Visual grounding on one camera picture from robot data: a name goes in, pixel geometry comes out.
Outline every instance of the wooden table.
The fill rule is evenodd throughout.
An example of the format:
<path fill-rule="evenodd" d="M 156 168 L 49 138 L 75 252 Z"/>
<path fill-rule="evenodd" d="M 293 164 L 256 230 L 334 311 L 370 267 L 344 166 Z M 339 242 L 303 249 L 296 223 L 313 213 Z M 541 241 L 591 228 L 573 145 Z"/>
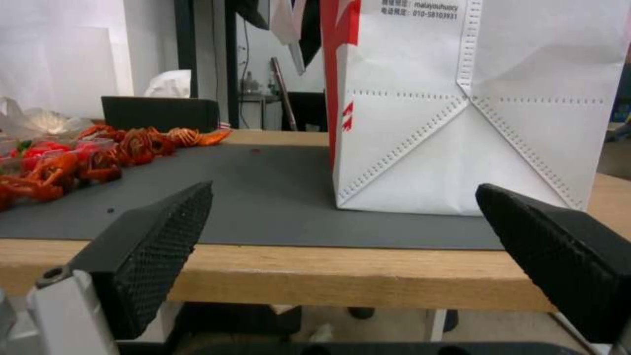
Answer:
<path fill-rule="evenodd" d="M 326 145 L 322 133 L 237 131 L 228 144 Z M 589 213 L 631 237 L 631 182 L 597 175 Z M 25 294 L 84 241 L 0 239 L 0 287 Z M 170 299 L 555 311 L 503 251 L 199 245 Z"/>

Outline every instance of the floor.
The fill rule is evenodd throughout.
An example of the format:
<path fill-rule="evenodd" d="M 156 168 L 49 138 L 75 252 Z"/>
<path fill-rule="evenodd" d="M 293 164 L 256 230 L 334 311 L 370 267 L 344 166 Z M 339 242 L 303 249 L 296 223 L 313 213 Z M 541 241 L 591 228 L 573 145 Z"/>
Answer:
<path fill-rule="evenodd" d="M 603 147 L 598 171 L 631 180 L 631 141 L 607 143 Z M 536 341 L 588 351 L 546 313 L 460 311 L 459 325 L 444 335 L 448 342 Z M 416 309 L 378 309 L 369 320 L 352 318 L 345 308 L 305 307 L 302 329 L 292 336 L 294 342 L 308 342 L 314 332 L 328 325 L 333 342 L 418 342 L 422 340 L 425 311 Z M 181 344 L 185 355 L 209 342 L 276 341 L 269 337 L 200 335 Z"/>

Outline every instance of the black box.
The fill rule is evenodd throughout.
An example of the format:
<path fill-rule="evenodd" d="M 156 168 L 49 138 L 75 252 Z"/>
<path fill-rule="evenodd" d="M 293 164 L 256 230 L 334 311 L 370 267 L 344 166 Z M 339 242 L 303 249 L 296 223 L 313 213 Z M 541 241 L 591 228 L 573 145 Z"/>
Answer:
<path fill-rule="evenodd" d="M 101 102 L 105 124 L 116 129 L 155 127 L 168 132 L 181 127 L 207 133 L 219 124 L 219 105 L 212 100 L 103 96 Z"/>

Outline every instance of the red stripe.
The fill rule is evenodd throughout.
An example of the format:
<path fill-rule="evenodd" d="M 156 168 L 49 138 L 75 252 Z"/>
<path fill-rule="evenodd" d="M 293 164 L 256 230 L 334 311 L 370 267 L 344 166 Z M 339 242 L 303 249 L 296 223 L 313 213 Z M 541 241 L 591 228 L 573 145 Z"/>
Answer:
<path fill-rule="evenodd" d="M 326 105 L 329 123 L 329 149 L 331 164 L 335 161 L 335 143 L 338 127 L 338 59 L 336 50 L 343 44 L 358 45 L 361 0 L 353 0 L 336 23 L 339 0 L 320 1 L 322 48 L 324 49 L 324 76 L 326 77 Z"/>

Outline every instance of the textured gripper pad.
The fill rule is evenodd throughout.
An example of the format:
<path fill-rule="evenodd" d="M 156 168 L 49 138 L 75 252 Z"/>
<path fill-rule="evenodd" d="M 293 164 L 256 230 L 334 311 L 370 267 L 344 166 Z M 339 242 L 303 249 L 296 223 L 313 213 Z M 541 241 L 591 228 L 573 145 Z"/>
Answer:
<path fill-rule="evenodd" d="M 211 208 L 211 182 L 129 210 L 70 263 L 93 283 L 116 339 L 133 339 L 151 322 L 197 243 Z"/>
<path fill-rule="evenodd" d="M 591 342 L 613 342 L 631 313 L 631 244 L 588 214 L 491 184 L 482 213 L 550 301 Z"/>

